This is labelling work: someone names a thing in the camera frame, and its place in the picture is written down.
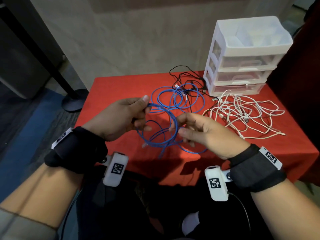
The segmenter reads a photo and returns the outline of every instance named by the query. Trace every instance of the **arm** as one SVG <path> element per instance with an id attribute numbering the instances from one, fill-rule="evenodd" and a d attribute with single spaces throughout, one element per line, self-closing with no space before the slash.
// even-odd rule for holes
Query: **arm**
<path id="1" fill-rule="evenodd" d="M 151 127 L 145 125 L 145 115 L 151 109 L 146 108 L 148 102 L 148 96 L 116 101 L 82 127 L 105 141 L 114 141 L 125 132 L 136 128 L 149 131 Z M 0 204 L 0 208 L 57 229 L 82 178 L 82 174 L 42 164 Z M 6 219 L 1 220 L 3 219 L 0 218 L 0 222 L 8 222 Z M 0 238 L 3 236 L 2 229 L 9 232 L 19 231 L 0 225 Z"/>
<path id="2" fill-rule="evenodd" d="M 320 209 L 288 179 L 251 195 L 276 239 L 320 239 Z"/>
<path id="3" fill-rule="evenodd" d="M 185 125 L 179 129 L 184 141 L 201 143 L 222 159 L 234 157 L 250 146 L 208 117 L 184 113 L 177 119 L 179 126 Z M 288 179 L 251 195 L 275 238 L 320 239 L 320 209 Z"/>

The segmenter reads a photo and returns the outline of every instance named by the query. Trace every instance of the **black pants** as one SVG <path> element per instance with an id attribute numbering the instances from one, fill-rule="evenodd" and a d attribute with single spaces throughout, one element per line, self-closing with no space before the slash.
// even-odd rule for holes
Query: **black pants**
<path id="1" fill-rule="evenodd" d="M 199 211 L 200 224 L 187 237 L 200 239 L 273 239 L 249 192 L 228 183 L 228 190 L 245 205 L 251 224 L 251 233 L 244 209 L 232 195 L 226 202 L 211 199 L 205 178 L 196 186 L 146 187 L 150 217 L 157 218 L 164 227 L 164 235 L 151 225 L 149 216 L 134 189 L 136 181 L 122 178 L 116 188 L 102 184 L 104 166 L 95 167 L 85 175 L 79 196 L 77 217 L 79 239 L 175 239 L 184 237 L 181 223 L 189 213 Z"/>

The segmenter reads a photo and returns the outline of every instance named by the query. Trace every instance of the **hand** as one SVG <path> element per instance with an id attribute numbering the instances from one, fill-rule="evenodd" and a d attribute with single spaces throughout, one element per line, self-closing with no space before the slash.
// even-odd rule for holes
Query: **hand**
<path id="1" fill-rule="evenodd" d="M 183 113 L 177 120 L 179 127 L 186 125 L 178 131 L 184 142 L 189 141 L 191 145 L 193 141 L 198 142 L 221 159 L 234 157 L 250 146 L 249 142 L 209 117 L 196 113 Z"/>
<path id="2" fill-rule="evenodd" d="M 147 107 L 148 103 L 149 97 L 147 95 L 142 98 L 133 97 L 118 100 L 82 127 L 106 141 L 114 141 L 124 133 L 136 128 L 150 131 L 151 127 L 145 124 L 146 114 L 151 110 L 151 107 Z"/>

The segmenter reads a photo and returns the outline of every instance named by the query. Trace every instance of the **white cable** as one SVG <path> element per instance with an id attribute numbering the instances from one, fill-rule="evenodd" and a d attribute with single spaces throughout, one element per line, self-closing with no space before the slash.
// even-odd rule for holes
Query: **white cable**
<path id="1" fill-rule="evenodd" d="M 251 101 L 244 101 L 243 98 L 250 99 Z M 263 103 L 271 103 L 273 106 L 275 106 L 276 109 L 268 109 L 266 107 L 263 107 L 261 104 Z M 253 98 L 244 96 L 244 95 L 235 95 L 231 92 L 231 90 L 225 90 L 223 94 L 220 96 L 217 102 L 217 106 L 212 109 L 207 109 L 203 112 L 202 115 L 204 115 L 207 111 L 210 111 L 209 117 L 212 118 L 212 113 L 215 113 L 214 120 L 216 121 L 218 116 L 220 118 L 223 118 L 226 120 L 227 125 L 226 127 L 230 126 L 235 131 L 237 131 L 238 135 L 245 139 L 267 139 L 276 135 L 283 135 L 286 134 L 281 132 L 278 129 L 275 129 L 272 127 L 272 116 L 280 116 L 285 113 L 283 109 L 279 109 L 279 106 L 276 105 L 274 102 L 270 100 L 266 101 L 255 101 Z M 257 116 L 252 116 L 251 114 L 254 112 L 258 112 Z M 266 123 L 263 119 L 264 116 L 268 116 L 270 120 L 270 125 Z M 233 123 L 235 121 L 240 121 L 245 125 L 244 130 L 238 129 Z M 259 129 L 253 128 L 248 125 L 250 121 L 253 121 L 254 123 L 266 128 L 266 131 L 261 131 Z M 244 137 L 241 132 L 245 132 L 248 129 L 255 130 L 261 134 L 267 134 L 270 131 L 274 132 L 274 134 L 267 136 L 267 137 L 250 137 L 246 136 Z"/>

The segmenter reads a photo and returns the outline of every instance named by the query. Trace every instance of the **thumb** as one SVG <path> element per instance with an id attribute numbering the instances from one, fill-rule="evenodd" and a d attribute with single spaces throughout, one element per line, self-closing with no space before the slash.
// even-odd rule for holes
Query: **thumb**
<path id="1" fill-rule="evenodd" d="M 138 113 L 146 108 L 149 103 L 149 96 L 145 95 L 133 104 L 129 105 L 133 113 Z"/>
<path id="2" fill-rule="evenodd" d="M 204 132 L 187 129 L 187 128 L 180 128 L 178 133 L 180 136 L 190 141 L 195 141 L 202 145 L 206 145 L 206 135 Z"/>

